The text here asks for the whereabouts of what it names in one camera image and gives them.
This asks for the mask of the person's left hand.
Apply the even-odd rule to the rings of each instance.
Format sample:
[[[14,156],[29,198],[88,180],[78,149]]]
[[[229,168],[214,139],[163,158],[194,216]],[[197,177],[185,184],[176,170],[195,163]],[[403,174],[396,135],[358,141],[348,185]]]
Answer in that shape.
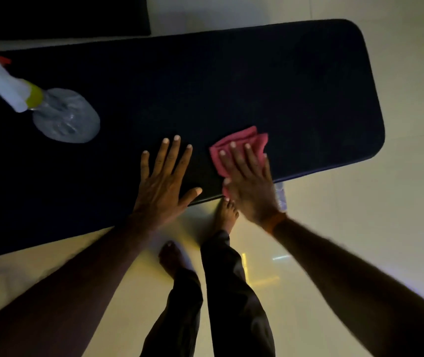
[[[178,154],[173,173],[166,179],[161,177],[162,151],[160,145],[149,178],[139,184],[137,199],[130,217],[134,228],[144,233],[153,232],[185,210],[180,208],[180,198],[183,196],[180,195],[180,189],[190,163],[192,145],[186,146],[181,157]]]

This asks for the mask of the person's right hand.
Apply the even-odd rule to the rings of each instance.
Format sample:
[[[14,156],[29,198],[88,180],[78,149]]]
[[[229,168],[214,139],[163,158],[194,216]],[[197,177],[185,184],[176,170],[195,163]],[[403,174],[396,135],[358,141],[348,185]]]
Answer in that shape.
[[[271,215],[281,212],[277,204],[273,181],[263,177],[261,167],[250,144],[245,145],[246,161],[252,172],[251,176],[242,176],[235,168],[233,161],[221,151],[222,164],[228,170],[230,178],[237,178],[239,202],[235,203],[246,219],[262,228],[263,221]]]

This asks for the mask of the pink cleaning cloth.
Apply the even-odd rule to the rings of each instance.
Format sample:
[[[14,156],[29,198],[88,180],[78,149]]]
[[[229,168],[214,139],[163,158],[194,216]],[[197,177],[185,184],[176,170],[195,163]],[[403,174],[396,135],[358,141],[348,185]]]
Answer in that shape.
[[[231,143],[235,143],[236,149],[246,156],[245,145],[250,144],[258,164],[263,167],[265,164],[264,150],[268,143],[268,134],[259,133],[256,126],[251,126],[242,131],[235,132],[222,138],[211,147],[209,147],[212,163],[218,173],[224,179],[230,178],[228,170],[221,162],[220,152],[223,151],[231,161],[234,161],[231,150]]]

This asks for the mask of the person's left forearm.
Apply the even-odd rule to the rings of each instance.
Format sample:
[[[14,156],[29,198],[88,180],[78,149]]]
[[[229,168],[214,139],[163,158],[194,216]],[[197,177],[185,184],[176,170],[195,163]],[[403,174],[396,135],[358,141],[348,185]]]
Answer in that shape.
[[[82,357],[126,271],[161,224],[133,214],[0,310],[0,357]]]

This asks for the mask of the person's right forearm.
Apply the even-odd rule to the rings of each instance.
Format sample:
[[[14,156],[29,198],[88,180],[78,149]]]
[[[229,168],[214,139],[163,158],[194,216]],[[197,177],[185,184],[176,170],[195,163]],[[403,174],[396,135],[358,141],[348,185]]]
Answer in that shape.
[[[424,298],[289,217],[272,235],[373,357],[424,357]]]

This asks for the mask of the person's right foot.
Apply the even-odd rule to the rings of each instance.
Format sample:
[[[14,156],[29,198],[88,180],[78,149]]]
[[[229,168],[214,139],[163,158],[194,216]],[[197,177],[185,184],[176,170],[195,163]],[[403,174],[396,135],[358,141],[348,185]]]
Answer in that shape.
[[[235,202],[229,198],[223,198],[216,209],[213,233],[230,234],[238,217],[239,211]]]

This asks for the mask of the person's foot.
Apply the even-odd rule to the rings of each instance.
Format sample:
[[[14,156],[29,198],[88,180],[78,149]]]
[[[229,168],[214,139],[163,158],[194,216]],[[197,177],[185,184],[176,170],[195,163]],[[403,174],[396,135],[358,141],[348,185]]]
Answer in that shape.
[[[179,271],[188,270],[195,272],[191,260],[182,246],[173,240],[165,242],[158,254],[159,264],[164,271],[173,279],[176,279]]]
[[[223,198],[216,209],[213,233],[230,234],[238,217],[239,211],[235,202],[229,198]]]

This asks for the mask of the clear plastic item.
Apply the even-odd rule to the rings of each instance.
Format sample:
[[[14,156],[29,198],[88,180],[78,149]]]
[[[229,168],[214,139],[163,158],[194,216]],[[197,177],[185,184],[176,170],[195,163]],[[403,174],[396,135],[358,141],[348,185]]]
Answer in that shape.
[[[286,199],[286,191],[285,191],[284,182],[275,183],[274,188],[275,188],[275,195],[276,195],[276,200],[277,200],[279,209],[281,212],[286,212],[287,199]]]

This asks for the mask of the orange wristband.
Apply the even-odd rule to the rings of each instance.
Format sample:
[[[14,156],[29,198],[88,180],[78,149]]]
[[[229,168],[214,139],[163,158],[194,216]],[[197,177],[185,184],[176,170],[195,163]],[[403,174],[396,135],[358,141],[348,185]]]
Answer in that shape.
[[[287,220],[288,216],[284,212],[278,212],[263,221],[262,228],[268,234],[273,235],[275,227],[281,222]]]

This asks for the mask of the person's left foot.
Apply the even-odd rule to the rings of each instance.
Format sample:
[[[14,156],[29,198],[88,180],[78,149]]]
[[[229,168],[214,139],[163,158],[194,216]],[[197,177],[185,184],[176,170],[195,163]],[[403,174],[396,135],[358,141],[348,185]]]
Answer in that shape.
[[[191,260],[182,246],[173,240],[165,242],[158,254],[159,264],[164,271],[173,279],[176,279],[179,271],[188,270],[195,272]]]

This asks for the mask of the black rounded bench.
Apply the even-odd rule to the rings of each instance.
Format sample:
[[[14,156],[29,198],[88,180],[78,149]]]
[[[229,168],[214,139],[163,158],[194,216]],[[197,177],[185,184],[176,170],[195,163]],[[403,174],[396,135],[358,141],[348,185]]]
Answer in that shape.
[[[385,127],[363,34],[345,19],[8,51],[8,70],[79,92],[90,142],[45,137],[0,98],[0,255],[108,228],[136,200],[140,155],[179,135],[181,193],[221,196],[209,147],[256,126],[275,181],[364,161]]]

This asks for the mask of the clear spray bottle white nozzle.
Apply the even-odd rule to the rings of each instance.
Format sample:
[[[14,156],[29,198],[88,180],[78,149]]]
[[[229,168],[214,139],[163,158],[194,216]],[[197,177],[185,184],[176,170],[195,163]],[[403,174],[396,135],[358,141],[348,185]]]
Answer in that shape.
[[[55,141],[82,144],[100,131],[100,117],[78,92],[69,89],[42,89],[25,79],[13,77],[0,57],[0,97],[15,112],[32,111],[36,128]]]

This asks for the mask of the person's right leg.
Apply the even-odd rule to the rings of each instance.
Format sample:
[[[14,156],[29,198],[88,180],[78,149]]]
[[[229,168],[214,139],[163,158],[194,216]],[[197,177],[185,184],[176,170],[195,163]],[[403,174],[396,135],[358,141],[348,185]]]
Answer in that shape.
[[[201,257],[215,357],[275,357],[267,315],[229,234],[215,232],[202,244]]]

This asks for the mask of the person's leg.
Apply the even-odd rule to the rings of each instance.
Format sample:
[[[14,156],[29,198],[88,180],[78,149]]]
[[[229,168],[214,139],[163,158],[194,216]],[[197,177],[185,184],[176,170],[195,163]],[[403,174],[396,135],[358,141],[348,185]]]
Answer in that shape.
[[[144,340],[139,357],[193,357],[202,305],[197,274],[179,268],[166,307]]]
[[[215,232],[202,244],[201,257],[215,357],[275,357],[267,315],[229,234]]]

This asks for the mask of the person's left leg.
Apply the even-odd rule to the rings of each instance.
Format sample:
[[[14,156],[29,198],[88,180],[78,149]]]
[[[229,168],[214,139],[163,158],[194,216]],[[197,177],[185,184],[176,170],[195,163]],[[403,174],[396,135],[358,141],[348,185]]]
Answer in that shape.
[[[193,357],[202,305],[197,274],[179,268],[166,307],[144,340],[139,357]]]

